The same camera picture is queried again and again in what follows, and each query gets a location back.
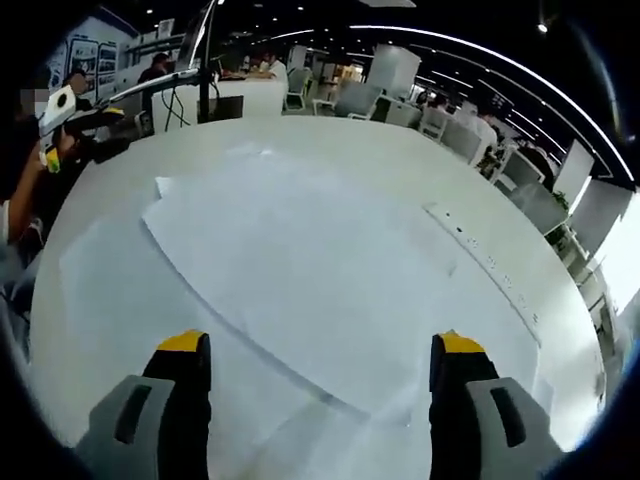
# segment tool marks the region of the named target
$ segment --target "hand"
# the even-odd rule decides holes
[[[60,158],[60,161],[62,161],[73,153],[76,145],[76,139],[71,135],[67,135],[64,131],[64,127],[60,128],[60,141],[56,147],[58,149],[58,157]]]
[[[25,168],[34,173],[41,172],[46,168],[46,166],[43,165],[42,161],[40,160],[40,140],[36,142],[33,150],[31,150],[31,153],[29,154],[29,161],[27,162]]]

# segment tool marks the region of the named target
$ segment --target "person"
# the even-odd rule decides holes
[[[263,56],[263,64],[266,64],[268,70],[252,72],[249,78],[272,78],[283,84],[285,96],[289,91],[289,77],[287,76],[287,67],[278,60],[275,53],[268,51]]]
[[[169,55],[157,53],[151,60],[151,66],[142,72],[140,78],[138,78],[138,85],[167,75],[169,73],[169,61]],[[151,115],[152,95],[153,93],[149,89],[142,92],[142,110],[147,112],[148,115]]]
[[[71,90],[76,96],[76,110],[89,111],[93,108],[91,102],[86,98],[80,98],[81,95],[87,93],[89,86],[87,84],[87,73],[81,68],[74,68],[69,72],[69,75],[62,82],[62,86],[69,85]]]
[[[418,94],[418,97],[416,98],[416,105],[418,105],[419,107],[422,107],[427,103],[428,99],[429,99],[429,92],[427,92],[426,90],[423,90]]]
[[[169,73],[170,60],[171,57],[166,53],[157,53],[151,60],[151,66],[142,72],[140,78],[138,78],[138,85],[167,75]]]
[[[34,217],[42,216],[38,211],[46,217],[55,203],[50,195],[52,182],[48,181],[53,174],[48,174],[40,160],[40,130],[35,115],[38,105],[48,100],[49,77],[48,68],[40,70],[28,88],[14,98],[14,119],[0,153],[0,242],[3,245],[22,240],[32,226],[36,237],[41,238],[42,222],[34,222]],[[60,127],[54,138],[60,160],[73,157],[76,139],[67,134],[64,127]]]
[[[441,110],[443,112],[447,111],[447,97],[445,97],[442,93],[438,93],[436,98],[433,99],[431,103],[429,103],[429,108],[435,108],[437,110]]]
[[[483,152],[482,158],[488,148],[497,148],[498,135],[493,129],[490,120],[493,118],[493,112],[489,106],[479,105],[477,115],[461,114],[456,117],[456,121],[474,132],[480,137],[480,149]]]
[[[549,161],[547,160],[546,154],[543,155],[544,151],[540,151],[541,149],[537,147],[523,147],[518,149],[522,155],[527,157],[527,159],[544,175],[544,180],[542,181],[542,186],[546,188],[548,191],[553,193],[553,185],[556,181],[556,177],[553,174],[553,170],[551,170],[551,166],[549,165]]]

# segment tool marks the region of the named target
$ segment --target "ceiling light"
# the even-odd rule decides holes
[[[497,93],[498,95],[500,95],[502,98],[504,98],[507,102],[509,102],[511,105],[514,105],[514,103],[509,100],[507,97],[505,97],[502,93],[500,93],[498,90],[496,90],[495,88],[493,88],[491,85],[489,85],[487,82],[485,82],[484,80],[478,79],[478,83],[483,84],[485,87],[487,87],[489,90],[494,91],[495,93]]]
[[[429,36],[432,36],[432,37],[443,38],[445,40],[450,40],[452,42],[459,43],[461,45],[466,45],[467,47],[475,48],[476,50],[480,50],[482,52],[488,53],[489,55],[493,55],[494,57],[499,58],[500,60],[502,60],[504,62],[507,62],[510,65],[513,65],[514,67],[516,67],[516,68],[522,70],[523,72],[531,75],[533,78],[535,78],[536,80],[538,80],[539,82],[543,83],[548,88],[553,90],[556,94],[561,96],[569,105],[571,105],[580,115],[582,115],[582,117],[585,120],[587,120],[587,122],[593,127],[593,129],[596,132],[598,132],[600,137],[602,137],[602,139],[607,144],[609,149],[613,152],[615,157],[618,159],[618,162],[622,166],[623,170],[627,174],[627,177],[629,177],[629,180],[635,181],[635,178],[634,178],[633,174],[631,173],[631,170],[629,170],[629,167],[625,163],[624,159],[622,158],[622,155],[620,154],[618,149],[615,147],[613,142],[609,139],[609,137],[604,133],[602,128],[600,128],[600,126],[595,122],[595,120],[593,120],[593,118],[591,118],[587,114],[587,112],[585,112],[580,107],[580,105],[578,105],[576,102],[574,102],[566,93],[564,93],[562,90],[560,90],[554,84],[549,82],[547,79],[541,77],[540,75],[535,73],[533,70],[525,67],[524,65],[516,62],[515,60],[512,60],[511,58],[509,58],[509,57],[507,57],[505,55],[502,55],[502,54],[500,54],[498,52],[495,52],[495,51],[493,51],[493,50],[491,50],[489,48],[480,46],[480,45],[478,45],[476,43],[469,42],[467,40],[462,40],[460,38],[452,37],[450,35],[445,35],[443,33],[431,32],[429,30],[419,30],[419,29],[416,29],[416,28],[381,26],[381,25],[351,25],[349,28],[351,28],[352,30],[393,30],[393,31],[408,32],[408,33],[418,33],[418,34],[421,34],[421,35],[429,35]]]
[[[433,80],[431,80],[430,78],[421,77],[420,75],[416,75],[416,78],[419,78],[420,80],[425,81],[425,82],[436,83]]]
[[[365,55],[364,53],[347,52],[347,55],[351,55],[352,57],[373,58],[373,55]]]
[[[532,122],[531,120],[529,120],[527,117],[525,117],[524,115],[522,115],[520,112],[518,112],[517,110],[513,110],[513,113],[515,113],[516,115],[518,115],[520,118],[522,118],[525,122],[527,122],[528,124],[532,125],[535,129],[537,129],[540,133],[542,133],[545,137],[547,137],[549,140],[551,140],[551,142],[560,149],[560,151],[564,154],[567,153],[567,151],[562,148],[560,146],[560,144],[558,142],[556,142],[553,138],[551,138],[549,136],[549,134],[547,132],[545,132],[544,130],[542,130],[538,125],[536,125],[534,122]]]
[[[459,83],[461,85],[464,85],[465,87],[473,88],[473,85],[469,85],[468,83],[461,82],[457,78],[450,77],[449,75],[445,75],[444,73],[436,72],[435,70],[431,70],[431,71],[433,73],[435,73],[436,75],[440,75],[441,77],[448,78],[449,80],[452,80],[452,81],[457,82],[457,83]]]
[[[275,37],[271,37],[269,40],[277,40],[279,38],[285,38],[285,37],[293,37],[294,35],[301,35],[303,33],[311,33],[313,32],[313,30],[300,30],[299,32],[291,32],[291,33],[285,33],[283,35],[277,35]]]
[[[518,130],[520,130],[522,133],[524,133],[527,137],[529,137],[531,140],[535,141],[535,138],[533,135],[531,135],[529,132],[527,132],[524,128],[522,128],[520,125],[518,125],[517,123],[513,122],[512,120],[509,120],[507,118],[507,122],[509,122],[511,125],[513,125],[514,127],[516,127]]]

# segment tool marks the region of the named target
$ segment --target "cable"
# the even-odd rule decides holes
[[[31,321],[27,317],[25,317],[23,313],[18,311],[16,306],[13,304],[13,301],[9,300],[7,296],[4,294],[4,292],[0,291],[0,297],[4,298],[4,301],[7,302],[7,306],[11,309],[11,311],[13,311],[13,313],[18,315],[25,322],[27,322],[27,325],[31,325]]]
[[[173,89],[171,91],[171,102],[170,102],[170,104],[167,104],[167,100],[166,100],[166,98],[164,96],[164,92],[165,92],[165,90],[160,92],[160,97],[162,99],[163,105],[169,111],[169,113],[167,114],[167,121],[165,122],[165,125],[164,125],[164,131],[165,132],[169,131],[169,121],[171,120],[171,115],[175,116],[177,119],[180,120],[180,128],[182,128],[183,125],[191,126],[191,123],[187,122],[184,119],[184,105],[183,105],[182,101],[180,100],[180,97],[176,93],[176,86],[174,85]],[[176,112],[173,111],[173,99],[174,98],[176,98],[178,100],[178,103],[180,104],[180,108],[182,109],[181,112],[180,112],[180,115],[178,115]]]
[[[216,91],[216,105],[213,108],[213,112],[211,112],[211,117],[215,118],[216,110],[218,110],[218,105],[220,105],[220,89],[218,89],[218,85],[216,84],[215,80],[211,82],[211,86]]]

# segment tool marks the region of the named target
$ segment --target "man in white shirt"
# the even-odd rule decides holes
[[[289,92],[289,76],[287,75],[287,67],[284,65],[284,63],[278,60],[278,57],[276,57],[275,53],[273,52],[265,53],[263,60],[263,63],[267,63],[268,70],[264,72],[253,72],[248,76],[250,78],[271,78],[277,80],[278,82],[281,82],[286,98],[287,92]]]
[[[489,120],[493,118],[491,110],[487,107],[478,107],[478,115],[458,114],[456,121],[474,132],[480,137],[480,148],[478,155],[471,162],[471,166],[475,167],[484,158],[487,148],[495,149],[498,146],[498,134],[489,124]]]

